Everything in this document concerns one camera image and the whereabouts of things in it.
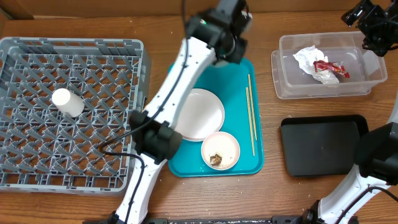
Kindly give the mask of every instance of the brown food scrap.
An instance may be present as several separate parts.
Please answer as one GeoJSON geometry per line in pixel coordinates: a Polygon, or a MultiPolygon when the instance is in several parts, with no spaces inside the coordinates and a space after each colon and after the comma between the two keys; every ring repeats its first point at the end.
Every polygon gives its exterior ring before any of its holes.
{"type": "Polygon", "coordinates": [[[210,156],[210,165],[218,166],[221,164],[222,159],[223,158],[216,153],[214,156],[210,156]]]}

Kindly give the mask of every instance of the teal tray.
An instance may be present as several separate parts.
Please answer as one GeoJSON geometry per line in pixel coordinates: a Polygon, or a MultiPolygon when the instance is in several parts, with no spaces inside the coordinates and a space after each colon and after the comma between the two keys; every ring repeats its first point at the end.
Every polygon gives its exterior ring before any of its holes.
{"type": "Polygon", "coordinates": [[[169,168],[173,174],[179,177],[209,177],[259,172],[264,165],[264,150],[256,79],[252,63],[244,58],[240,65],[231,63],[221,68],[210,66],[202,73],[194,88],[208,90],[221,100],[225,109],[225,120],[221,131],[232,134],[238,140],[241,155],[236,165],[231,169],[214,170],[208,167],[201,157],[202,142],[183,140],[180,149],[169,161],[169,168]],[[257,141],[253,133],[255,156],[253,156],[251,147],[248,103],[246,101],[246,87],[249,86],[248,74],[251,76],[254,115],[256,117],[257,141]]]}

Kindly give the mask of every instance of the chopsticks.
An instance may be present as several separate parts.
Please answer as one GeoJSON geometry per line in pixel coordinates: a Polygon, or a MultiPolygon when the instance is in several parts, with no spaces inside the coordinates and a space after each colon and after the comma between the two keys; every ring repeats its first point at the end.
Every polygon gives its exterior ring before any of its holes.
{"type": "Polygon", "coordinates": [[[253,126],[254,126],[254,136],[256,137],[256,141],[257,141],[256,119],[254,117],[253,94],[251,91],[250,74],[248,74],[248,77],[249,77],[249,90],[250,90],[250,100],[251,100],[251,113],[252,113],[252,117],[253,117],[253,126]]]}
{"type": "Polygon", "coordinates": [[[250,111],[250,99],[249,99],[249,88],[246,87],[246,99],[248,101],[248,114],[249,114],[249,124],[250,124],[250,138],[251,138],[251,148],[253,150],[253,156],[256,156],[256,152],[254,151],[254,141],[253,141],[253,126],[251,123],[251,111],[250,111]]]}

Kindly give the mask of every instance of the black container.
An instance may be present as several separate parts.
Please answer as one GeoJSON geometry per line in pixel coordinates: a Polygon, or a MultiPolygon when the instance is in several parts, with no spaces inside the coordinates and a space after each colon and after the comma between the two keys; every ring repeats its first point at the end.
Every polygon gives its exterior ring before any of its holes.
{"type": "Polygon", "coordinates": [[[286,118],[280,125],[287,172],[294,177],[348,174],[361,136],[361,115],[286,118]]]}

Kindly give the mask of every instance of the small white bowl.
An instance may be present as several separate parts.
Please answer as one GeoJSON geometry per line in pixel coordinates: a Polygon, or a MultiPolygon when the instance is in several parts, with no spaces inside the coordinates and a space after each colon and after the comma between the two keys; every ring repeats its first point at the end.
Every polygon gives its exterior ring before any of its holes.
{"type": "Polygon", "coordinates": [[[209,135],[201,145],[201,157],[205,163],[215,170],[227,170],[235,166],[241,155],[241,149],[234,136],[226,132],[209,135]],[[221,164],[212,166],[210,157],[218,154],[222,157],[221,164]]]}
{"type": "Polygon", "coordinates": [[[188,141],[203,141],[223,126],[224,106],[212,92],[192,89],[182,106],[175,131],[188,141]]]}

